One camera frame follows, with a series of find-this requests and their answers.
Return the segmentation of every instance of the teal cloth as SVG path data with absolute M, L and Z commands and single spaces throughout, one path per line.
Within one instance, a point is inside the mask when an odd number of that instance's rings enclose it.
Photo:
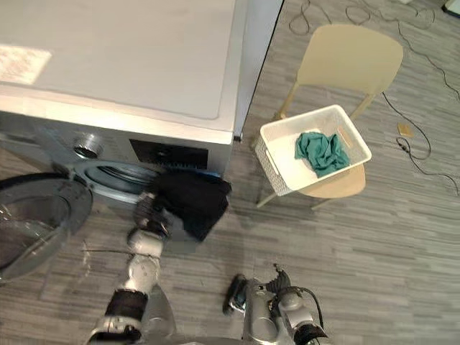
M 306 158 L 319 178 L 350 164 L 337 134 L 327 137 L 316 132 L 302 133 L 295 142 L 294 157 Z

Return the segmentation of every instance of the plastic basket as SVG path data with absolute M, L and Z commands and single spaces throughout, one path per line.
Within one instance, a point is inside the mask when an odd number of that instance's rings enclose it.
M 318 178 L 307 159 L 294 158 L 295 140 L 304 132 L 337 134 L 350 165 Z M 356 167 L 371 159 L 367 147 L 345 111 L 338 105 L 270 122 L 260 128 L 257 158 L 276 194 L 283 196 Z

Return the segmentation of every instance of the knob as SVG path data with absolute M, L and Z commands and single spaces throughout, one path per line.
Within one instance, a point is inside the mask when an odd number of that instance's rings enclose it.
M 94 134 L 86 134 L 75 140 L 73 151 L 82 158 L 96 159 L 102 153 L 100 140 Z

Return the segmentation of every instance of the wire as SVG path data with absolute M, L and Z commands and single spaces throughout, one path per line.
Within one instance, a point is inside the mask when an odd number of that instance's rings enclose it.
M 321 307 L 319 306 L 319 301 L 316 298 L 315 294 L 313 293 L 312 290 L 307 289 L 306 287 L 299 287 L 300 291 L 303 291 L 304 293 L 308 293 L 313 300 L 315 301 L 316 308 L 318 309 L 318 318 L 319 318 L 319 324 L 321 328 L 324 330 L 324 322 L 323 322 L 323 313 L 321 312 Z
M 307 2 L 304 2 L 300 5 L 300 13 L 295 15 L 289 22 L 289 30 L 294 34 L 294 35 L 297 35 L 297 36 L 305 36 L 305 35 L 308 35 L 310 33 L 310 30 L 311 30 L 311 26 L 310 26 L 310 22 L 308 21 L 308 18 L 307 16 L 305 15 L 308 7 L 310 7 L 311 5 L 311 2 L 310 0 L 307 0 Z M 303 19 L 305 25 L 306 25 L 306 29 L 305 31 L 296 31 L 293 29 L 293 23 L 296 22 L 297 20 L 299 20 L 300 18 Z
M 431 25 L 435 22 L 436 20 L 436 13 L 434 12 L 433 9 L 428 9 L 428 8 L 424 8 L 424 9 L 417 9 L 415 6 L 413 5 L 404 5 L 404 4 L 399 4 L 397 2 L 394 2 L 394 1 L 390 1 L 391 3 L 393 4 L 398 4 L 398 5 L 402 5 L 402 6 L 408 6 L 410 7 L 411 9 L 413 9 L 415 11 L 415 16 L 418 17 L 420 13 L 422 12 L 428 12 L 428 11 L 431 11 L 433 13 L 433 16 L 432 16 L 432 20 L 431 22 L 429 22 L 426 26 L 422 27 L 422 26 L 418 26 L 418 25 L 415 25 L 411 22 L 406 22 L 404 20 L 401 20 L 401 19 L 398 19 L 398 18 L 387 18 L 383 15 L 382 11 L 380 11 L 380 9 L 378 9 L 377 7 L 373 7 L 371 6 L 370 4 L 368 4 L 366 2 L 366 0 L 361 0 L 362 3 L 358 3 L 358 2 L 355 2 L 355 1 L 352 1 L 355 3 L 355 5 L 350 5 L 350 6 L 347 6 L 345 8 L 345 15 L 346 15 L 346 18 L 353 24 L 357 25 L 357 26 L 360 26 L 360 25 L 363 25 L 364 23 L 368 22 L 369 20 L 371 20 L 372 18 L 372 15 L 375 16 L 376 18 L 378 19 L 381 19 L 382 21 L 384 22 L 387 22 L 387 23 L 393 23 L 393 22 L 396 22 L 397 23 L 397 31 L 398 31 L 398 34 L 401 36 L 401 38 L 405 41 L 405 43 L 407 44 L 408 46 L 408 49 L 412 52 L 414 52 L 415 54 L 417 55 L 420 55 L 422 57 L 424 57 L 436 70 L 439 70 L 443 73 L 443 81 L 444 81 L 444 84 L 450 88 L 455 94 L 456 94 L 456 100 L 460 102 L 460 92 L 459 90 L 455 89 L 451 84 L 449 84 L 449 82 L 447 81 L 447 77 L 446 77 L 446 71 L 439 67 L 437 64 L 435 64 L 431 58 L 423 53 L 423 52 L 419 52 L 417 50 L 415 50 L 413 48 L 413 46 L 410 44 L 410 41 L 407 39 L 406 36 L 404 36 L 403 32 L 401 31 L 401 22 L 404 22 L 406 24 L 409 24 L 417 29 L 421 29 L 421 30 L 427 30 L 431 27 Z M 308 21 L 308 18 L 306 16 L 306 11 L 307 9 L 310 7 L 310 5 L 314 5 L 314 6 L 317 6 L 321 9 L 321 11 L 324 13 L 325 17 L 327 18 L 329 24 L 332 24 L 332 21 L 331 21 L 331 18 L 329 17 L 329 15 L 326 13 L 326 11 L 323 9 L 323 7 L 321 7 L 320 5 L 317 5 L 317 4 L 314 4 L 312 3 L 310 0 L 307 0 L 307 2 L 304 2 L 301 6 L 300 6 L 300 13 L 296 16 L 294 16 L 291 21 L 289 22 L 289 29 L 292 33 L 296 34 L 296 35 L 307 35 L 310 31 L 311 31 L 311 26 L 310 26 L 310 22 Z M 367 18 L 363 19 L 363 20 L 355 20 L 351 17 L 351 12 L 353 9 L 358 9 L 358 10 L 361 10 L 363 11 L 364 13 L 367 14 Z M 296 32 L 294 29 L 293 29 L 293 22 L 299 20 L 299 19 L 302 19 L 304 21 L 304 24 L 306 25 L 306 30 L 303 31 L 303 32 Z M 424 175 L 429 175 L 429 176 L 444 176 L 445 178 L 448 178 L 455 186 L 455 189 L 456 189 L 456 194 L 459 195 L 459 187 L 456 183 L 456 181 L 450 176 L 450 175 L 447 175 L 447 174 L 444 174 L 444 173 L 431 173 L 431 172 L 426 172 L 424 171 L 422 168 L 420 168 L 420 166 L 417 164 L 417 162 L 415 160 L 427 160 L 430 156 L 431 156 L 431 152 L 432 152 L 432 149 L 431 149 L 431 143 L 430 143 L 430 140 L 429 138 L 426 136 L 425 132 L 414 122 L 412 121 L 411 119 L 409 119 L 406 115 L 404 115 L 403 113 L 401 113 L 400 111 L 398 111 L 392 104 L 391 102 L 388 100 L 388 97 L 387 95 L 385 95 L 385 92 L 382 92 L 382 95 L 384 96 L 386 102 L 388 103 L 388 105 L 390 106 L 391 109 L 393 109 L 393 111 L 395 111 L 398 115 L 400 115 L 402 118 L 404 118 L 406 121 L 409 121 L 422 135 L 423 137 L 425 138 L 426 140 L 426 143 L 428 145 L 428 151 L 426 153 L 426 155 L 424 157 L 419 157 L 419 156 L 415 156 L 413 153 L 412 153 L 412 149 L 410 147 L 410 144 L 409 144 L 409 141 L 406 140 L 406 138 L 403 138 L 403 137 L 398 137 L 396 138 L 396 142 L 397 144 L 401 147 L 402 150 L 404 150 L 408 155 L 409 155 L 409 158 L 410 160 L 412 161 L 412 163 L 417 167 L 417 169 L 419 171 L 421 171 Z
M 456 100 L 457 100 L 458 102 L 460 102 L 460 92 L 459 92 L 459 90 L 457 90 L 456 88 L 454 88 L 451 84 L 449 84 L 449 82 L 447 81 L 447 77 L 446 77 L 446 71 L 445 71 L 443 68 L 439 67 L 437 64 L 435 64 L 435 63 L 431 60 L 431 58 L 430 58 L 428 55 L 426 55 L 426 54 L 423 53 L 423 52 L 419 52 L 419 51 L 415 50 L 415 49 L 413 48 L 413 46 L 410 44 L 410 41 L 403 35 L 403 33 L 402 33 L 402 31 L 401 31 L 401 22 L 404 22 L 404 23 L 406 23 L 406 24 L 412 25 L 413 27 L 415 27 L 415 28 L 417 28 L 417 29 L 421 29 L 421 30 L 427 30 L 427 29 L 429 29 L 429 28 L 431 27 L 431 25 L 432 25 L 432 24 L 435 22 L 435 20 L 436 20 L 436 13 L 434 12 L 434 10 L 433 10 L 433 9 L 421 9 L 421 10 L 418 10 L 418 9 L 416 9 L 414 6 L 411 6 L 411 8 L 413 8 L 414 10 L 416 10 L 416 15 L 415 15 L 416 17 L 417 17 L 421 12 L 423 12 L 423 11 L 432 11 L 432 13 L 433 13 L 433 19 L 431 20 L 431 23 L 428 23 L 428 25 L 426 25 L 425 27 L 419 27 L 418 25 L 415 25 L 415 24 L 413 24 L 413 23 L 410 23 L 410 22 L 406 22 L 406 21 L 400 20 L 400 19 L 398 19 L 398 18 L 385 18 L 385 16 L 382 14 L 382 11 L 380 11 L 380 9 L 378 9 L 378 8 L 376 8 L 376 7 L 373 7 L 373 6 L 369 5 L 369 4 L 366 2 L 366 0 L 361 0 L 361 1 L 365 4 L 365 6 L 367 6 L 366 9 L 364 9 L 364 8 L 362 8 L 362 9 L 363 9 L 364 11 L 367 11 L 369 14 L 373 14 L 373 15 L 375 15 L 376 17 L 379 17 L 381 20 L 383 20 L 383 21 L 386 22 L 386 23 L 397 22 L 397 31 L 398 31 L 399 35 L 401 36 L 401 38 L 402 38 L 402 39 L 406 42 L 406 44 L 408 45 L 409 50 L 412 51 L 412 52 L 414 52 L 415 54 L 417 54 L 417 55 L 419 55 L 419 56 L 424 57 L 424 58 L 425 58 L 425 59 L 426 59 L 436 70 L 439 70 L 439 71 L 441 71 L 441 72 L 443 73 L 443 81 L 444 81 L 444 84 L 445 84 L 448 88 L 450 88 L 450 89 L 456 94 Z M 369 8 L 370 8 L 370 9 L 375 9 L 376 11 L 378 11 L 379 14 L 378 14 L 378 15 L 375 14 L 375 13 L 374 13 L 373 11 L 371 11 Z M 350 19 L 350 17 L 349 17 L 348 14 L 346 15 L 346 17 L 347 17 L 351 22 L 353 22 L 353 21 Z
M 324 8 L 321 6 L 321 5 L 318 5 L 318 4 L 314 4 L 312 3 L 310 0 L 306 0 L 306 2 L 302 3 L 300 5 L 300 12 L 299 14 L 296 14 L 289 22 L 289 30 L 294 34 L 294 35 L 297 35 L 297 36 L 306 36 L 310 33 L 311 31 L 311 26 L 310 26 L 310 22 L 308 21 L 308 18 L 307 18 L 307 15 L 306 15 L 306 12 L 308 10 L 308 8 L 310 8 L 310 6 L 313 5 L 313 6 L 316 6 L 318 7 L 321 12 L 323 12 L 324 14 L 324 17 L 328 20 L 329 24 L 332 24 L 332 20 L 330 18 L 330 16 L 327 14 L 327 12 L 324 10 Z M 303 23 L 305 25 L 305 30 L 303 31 L 297 31 L 293 28 L 293 24 L 294 22 L 298 21 L 299 19 L 302 19 L 303 20 Z
M 457 182 L 450 176 L 450 175 L 447 175 L 447 174 L 444 174 L 444 173 L 438 173 L 438 172 L 426 172 L 425 170 L 423 170 L 418 164 L 417 162 L 414 160 L 427 160 L 430 155 L 431 155 L 431 143 L 430 143 L 430 140 L 428 139 L 428 137 L 426 136 L 425 132 L 417 125 L 414 123 L 414 121 L 412 121 L 411 119 L 409 119 L 406 115 L 404 115 L 403 113 L 401 113 L 399 110 L 397 110 L 392 104 L 391 102 L 388 100 L 388 97 L 387 95 L 385 95 L 385 92 L 382 92 L 382 95 L 383 97 L 385 98 L 386 102 L 388 103 L 388 105 L 391 107 L 391 109 L 393 109 L 395 111 L 396 114 L 400 115 L 402 118 L 404 118 L 405 120 L 409 121 L 416 129 L 418 129 L 418 131 L 425 137 L 425 140 L 428 144 L 428 153 L 425 157 L 417 157 L 415 156 L 413 153 L 412 153 L 412 149 L 410 147 L 410 144 L 409 144 L 409 141 L 406 139 L 406 138 L 403 138 L 403 137 L 397 137 L 396 138 L 396 142 L 397 144 L 400 146 L 400 148 L 406 152 L 408 155 L 409 155 L 409 158 L 410 160 L 412 161 L 412 163 L 417 167 L 417 169 L 423 173 L 424 175 L 428 175 L 428 176 L 444 176 L 445 178 L 448 178 L 455 186 L 455 189 L 456 189 L 456 194 L 458 196 L 460 196 L 459 194 L 459 186 L 457 185 Z
M 417 169 L 420 170 L 421 173 L 423 173 L 424 175 L 428 175 L 428 176 L 444 176 L 445 178 L 448 178 L 454 184 L 457 196 L 460 196 L 459 186 L 457 185 L 457 182 L 455 182 L 455 180 L 451 176 L 444 174 L 444 173 L 439 173 L 439 172 L 426 172 L 417 164 L 411 152 L 410 144 L 406 140 L 406 138 L 398 137 L 396 138 L 396 142 L 398 145 L 400 145 L 401 149 L 409 155 L 410 160 L 417 167 Z
M 404 4 L 399 4 L 397 2 L 394 2 L 394 1 L 390 1 L 392 4 L 398 4 L 398 5 L 401 5 L 401 6 L 408 6 L 410 7 L 411 9 L 413 9 L 415 11 L 415 16 L 418 17 L 420 13 L 422 12 L 428 12 L 430 11 L 432 14 L 433 14 L 433 18 L 431 20 L 431 22 L 429 22 L 426 26 L 422 27 L 422 26 L 418 26 L 418 25 L 415 25 L 411 22 L 406 22 L 405 20 L 401 20 L 399 18 L 386 18 L 382 11 L 380 11 L 380 9 L 378 9 L 377 7 L 373 7 L 371 6 L 369 3 L 366 2 L 366 0 L 361 0 L 362 3 L 359 3 L 359 2 L 355 2 L 355 1 L 351 1 L 351 2 L 354 2 L 355 5 L 350 5 L 350 6 L 347 6 L 345 8 L 345 15 L 346 15 L 346 18 L 353 24 L 355 25 L 363 25 L 364 23 L 368 22 L 372 15 L 376 16 L 377 18 L 383 20 L 384 22 L 386 23 L 393 23 L 393 22 L 396 22 L 397 23 L 397 31 L 399 33 L 399 35 L 401 36 L 401 38 L 404 40 L 404 42 L 408 45 L 408 49 L 412 52 L 414 52 L 415 54 L 419 55 L 419 56 L 422 56 L 424 57 L 436 70 L 440 71 L 442 74 L 443 74 L 443 81 L 444 81 L 444 85 L 446 85 L 448 88 L 450 88 L 455 94 L 456 94 L 456 100 L 458 102 L 460 102 L 460 91 L 457 90 L 456 88 L 454 88 L 448 81 L 447 81 L 447 75 L 446 75 L 446 71 L 442 68 L 442 67 L 439 67 L 437 64 L 435 64 L 433 62 L 433 60 L 425 53 L 423 52 L 419 52 L 417 51 L 416 49 L 413 48 L 413 46 L 410 44 L 410 41 L 407 39 L 406 36 L 404 36 L 402 30 L 401 30 L 401 23 L 404 22 L 406 24 L 409 24 L 417 29 L 420 29 L 420 30 L 427 30 L 431 27 L 431 25 L 435 22 L 436 20 L 436 13 L 434 12 L 434 9 L 428 9 L 428 8 L 424 8 L 424 9 L 417 9 L 416 7 L 414 7 L 413 5 L 404 5 Z M 305 36 L 305 35 L 308 35 L 311 31 L 311 25 L 310 25 L 310 22 L 308 21 L 308 18 L 307 18 L 307 15 L 306 15 L 306 12 L 308 10 L 308 8 L 310 8 L 310 6 L 316 6 L 318 7 L 324 14 L 324 16 L 327 18 L 328 20 L 328 23 L 329 24 L 332 24 L 332 20 L 330 18 L 330 16 L 327 14 L 327 12 L 324 10 L 324 8 L 321 6 L 321 5 L 318 5 L 318 4 L 315 4 L 313 2 L 311 2 L 311 0 L 306 0 L 306 2 L 302 3 L 300 5 L 300 12 L 299 14 L 295 15 L 289 22 L 289 30 L 294 34 L 294 35 L 297 35 L 297 36 Z M 361 20 L 361 21 L 357 21 L 355 19 L 353 19 L 351 17 L 351 10 L 352 9 L 360 9 L 362 10 L 364 13 L 367 14 L 367 18 Z M 305 30 L 303 31 L 297 31 L 296 29 L 294 29 L 293 27 L 293 24 L 294 22 L 298 21 L 299 19 L 302 19 L 303 20 L 303 23 L 305 25 Z
M 418 129 L 418 131 L 425 137 L 425 140 L 426 140 L 426 143 L 428 145 L 428 153 L 426 154 L 425 157 L 417 157 L 415 155 L 412 155 L 412 157 L 414 157 L 415 159 L 417 160 L 427 160 L 430 156 L 431 156 L 431 143 L 430 143 L 430 140 L 429 138 L 426 136 L 425 132 L 417 125 L 415 124 L 414 121 L 412 121 L 411 119 L 409 119 L 406 115 L 404 115 L 403 113 L 401 113 L 399 110 L 397 110 L 391 103 L 390 101 L 388 100 L 388 97 L 387 95 L 385 95 L 385 92 L 382 92 L 382 95 L 383 97 L 385 98 L 386 102 L 388 103 L 388 105 L 391 107 L 391 109 L 393 109 L 395 111 L 396 114 L 400 115 L 403 119 L 409 121 L 416 129 Z

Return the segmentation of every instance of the label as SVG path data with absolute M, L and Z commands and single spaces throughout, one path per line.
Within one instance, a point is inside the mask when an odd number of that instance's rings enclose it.
M 0 45 L 0 81 L 32 85 L 50 58 L 46 50 Z

